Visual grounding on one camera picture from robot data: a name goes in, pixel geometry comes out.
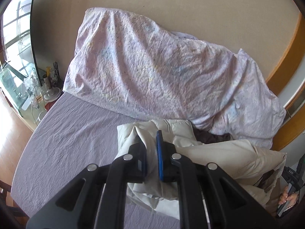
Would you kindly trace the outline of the person's right hand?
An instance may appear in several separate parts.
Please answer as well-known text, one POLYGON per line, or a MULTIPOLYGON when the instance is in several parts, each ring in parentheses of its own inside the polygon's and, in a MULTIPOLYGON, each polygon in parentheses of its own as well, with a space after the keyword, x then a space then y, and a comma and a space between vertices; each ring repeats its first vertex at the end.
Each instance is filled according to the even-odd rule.
POLYGON ((293 193, 291 195, 288 195, 288 186, 286 186, 283 190, 282 195, 280 196, 279 205, 285 204, 288 202, 288 208, 293 207, 298 200, 298 193, 293 193))

